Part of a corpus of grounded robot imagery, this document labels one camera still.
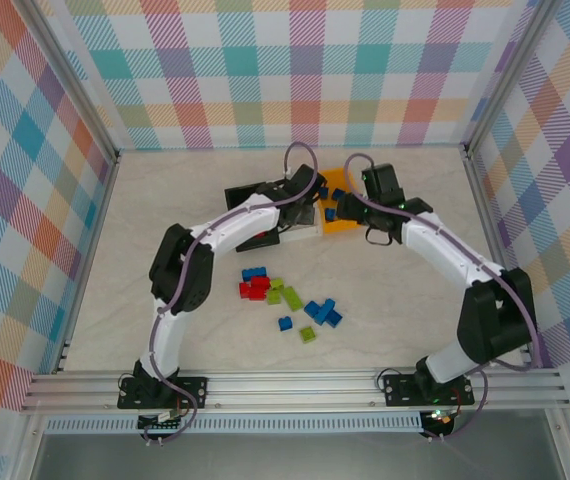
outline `green lego brick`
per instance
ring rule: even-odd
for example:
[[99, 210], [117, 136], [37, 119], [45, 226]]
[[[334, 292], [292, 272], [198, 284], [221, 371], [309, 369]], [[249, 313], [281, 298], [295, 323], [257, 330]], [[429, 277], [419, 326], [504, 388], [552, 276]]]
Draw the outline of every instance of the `green lego brick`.
[[314, 333], [314, 329], [312, 327], [305, 327], [299, 330], [301, 334], [301, 340], [303, 343], [309, 343], [316, 340], [316, 333]]
[[267, 303], [269, 305], [278, 305], [281, 303], [281, 292], [278, 290], [267, 291]]
[[303, 308], [303, 302], [301, 302], [301, 299], [298, 298], [298, 295], [296, 294], [294, 287], [285, 287], [282, 290], [282, 293], [283, 293], [283, 298], [285, 298], [285, 301], [289, 305], [289, 308], [292, 309], [292, 312], [295, 312], [296, 310], [300, 310], [301, 308]]
[[285, 284], [283, 283], [283, 279], [281, 277], [272, 278], [272, 280], [269, 283], [271, 287], [274, 289], [283, 288], [285, 286]]

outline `orange plate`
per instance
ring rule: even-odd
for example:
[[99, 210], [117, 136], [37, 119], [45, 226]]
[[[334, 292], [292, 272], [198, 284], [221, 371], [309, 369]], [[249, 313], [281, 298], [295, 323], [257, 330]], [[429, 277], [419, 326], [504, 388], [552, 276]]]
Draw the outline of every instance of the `orange plate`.
[[[321, 213], [321, 222], [323, 223], [323, 234], [328, 233], [336, 233], [336, 232], [343, 232], [345, 230], [353, 230], [354, 228], [358, 228], [360, 225], [351, 220], [334, 220], [333, 222], [328, 222], [325, 220], [325, 209], [326, 208], [336, 208], [336, 203], [332, 200], [332, 193], [334, 189], [340, 188], [341, 190], [345, 191], [345, 193], [349, 192], [349, 188], [347, 186], [347, 182], [345, 182], [345, 176], [343, 175], [342, 168], [333, 168], [331, 170], [323, 170], [320, 172], [327, 179], [326, 187], [329, 189], [329, 194], [327, 196], [327, 200], [319, 200], [318, 207]], [[352, 184], [354, 182], [354, 177], [352, 174], [349, 174], [349, 179], [351, 180]]]

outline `black mounting bracket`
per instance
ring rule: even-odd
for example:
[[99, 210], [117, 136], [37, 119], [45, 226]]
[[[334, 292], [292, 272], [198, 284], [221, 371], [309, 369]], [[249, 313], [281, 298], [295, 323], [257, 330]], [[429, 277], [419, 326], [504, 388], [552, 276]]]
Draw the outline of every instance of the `black mounting bracket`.
[[437, 407], [474, 405], [474, 393], [469, 379], [460, 376], [448, 382], [431, 398], [425, 398], [414, 374], [383, 375], [385, 405], [388, 407]]
[[[207, 377], [179, 377], [177, 370], [167, 380], [190, 393], [196, 399], [198, 408], [205, 407]], [[119, 390], [116, 407], [121, 410], [192, 408], [187, 397], [151, 377], [142, 368], [140, 360], [134, 366], [134, 373], [120, 380]]]

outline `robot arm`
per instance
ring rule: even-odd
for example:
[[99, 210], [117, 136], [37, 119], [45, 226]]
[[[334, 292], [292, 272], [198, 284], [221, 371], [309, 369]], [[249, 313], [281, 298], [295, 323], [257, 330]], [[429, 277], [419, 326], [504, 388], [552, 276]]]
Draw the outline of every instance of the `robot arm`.
[[363, 170], [362, 178], [368, 203], [397, 212], [402, 210], [409, 215], [369, 208], [371, 205], [365, 205], [362, 199], [350, 193], [339, 200], [337, 216], [367, 225], [368, 233], [371, 230], [386, 232], [389, 244], [393, 240], [404, 243], [463, 292], [455, 339], [416, 364], [415, 381], [425, 399], [434, 398], [460, 376], [531, 340], [522, 313], [493, 278], [498, 276], [509, 285], [535, 321], [532, 288], [525, 272], [519, 268], [507, 271], [487, 261], [449, 231], [427, 203], [420, 198], [406, 200], [391, 165]]
[[[221, 225], [217, 226], [211, 234], [207, 235], [201, 241], [203, 248], [201, 248], [200, 255], [197, 253], [197, 258], [213, 257], [213, 261], [215, 261], [253, 236], [274, 228], [278, 224], [280, 215], [280, 211], [277, 207], [259, 208], [256, 210], [249, 209], [250, 206], [265, 205], [270, 202], [271, 200], [267, 196], [254, 194], [243, 204], [236, 207], [234, 210], [246, 210], [246, 213], [239, 214], [225, 221]], [[165, 234], [165, 238], [161, 243], [156, 259], [154, 260], [152, 272], [150, 272], [150, 277], [153, 277], [152, 281], [156, 279], [160, 284], [160, 282], [162, 282], [162, 278], [159, 277], [162, 277], [161, 272], [163, 269], [169, 267], [171, 263], [178, 264], [178, 262], [180, 262], [175, 255], [165, 253], [167, 250], [170, 250], [177, 244], [179, 244], [180, 247], [184, 244], [189, 245], [189, 243], [194, 240], [194, 237], [198, 236], [203, 230], [208, 229], [216, 220], [202, 225], [197, 225], [189, 230], [184, 230], [180, 225], [170, 227]], [[182, 243], [180, 240], [177, 241], [177, 237], [187, 237], [189, 242]], [[168, 260], [168, 263], [161, 265], [164, 258]], [[212, 261], [206, 261], [205, 263], [206, 265], [203, 265], [202, 267], [207, 269], [207, 271], [210, 272], [210, 275], [209, 278], [202, 281], [202, 283], [203, 285], [207, 284], [207, 293], [209, 293], [209, 281], [211, 281], [211, 268], [213, 265]], [[160, 294], [160, 297], [155, 294], [154, 312], [157, 312], [160, 307], [165, 307], [167, 305], [169, 298], [173, 295], [173, 289], [175, 288], [175, 283], [171, 282], [171, 285], [167, 285], [167, 288], [164, 289], [166, 290], [166, 293], [159, 291], [160, 289], [157, 290], [156, 294]], [[193, 312], [191, 309], [190, 311], [181, 310], [176, 311], [175, 313], [174, 311], [168, 311], [160, 321], [158, 330], [154, 335], [154, 352], [158, 369], [165, 377], [169, 377], [178, 370], [180, 345], [192, 315]], [[148, 352], [141, 356], [140, 361], [146, 372], [154, 378], [158, 378], [150, 364]]]

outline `aluminum frame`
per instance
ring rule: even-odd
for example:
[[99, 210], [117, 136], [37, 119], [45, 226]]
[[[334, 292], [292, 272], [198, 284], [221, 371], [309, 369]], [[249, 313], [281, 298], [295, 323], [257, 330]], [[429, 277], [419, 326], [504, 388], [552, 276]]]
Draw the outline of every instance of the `aluminum frame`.
[[[384, 394], [374, 384], [380, 369], [292, 372], [209, 372], [186, 371], [186, 376], [209, 379], [203, 413], [337, 413], [425, 411], [422, 407], [386, 407]], [[566, 408], [569, 398], [559, 373], [554, 369], [527, 373], [503, 368], [486, 370], [489, 394], [484, 408]], [[151, 414], [164, 411], [116, 408], [118, 379], [122, 372], [61, 372], [37, 375], [27, 392], [23, 413], [62, 414]], [[477, 399], [482, 395], [480, 375], [471, 376]], [[464, 410], [474, 409], [464, 406]]]

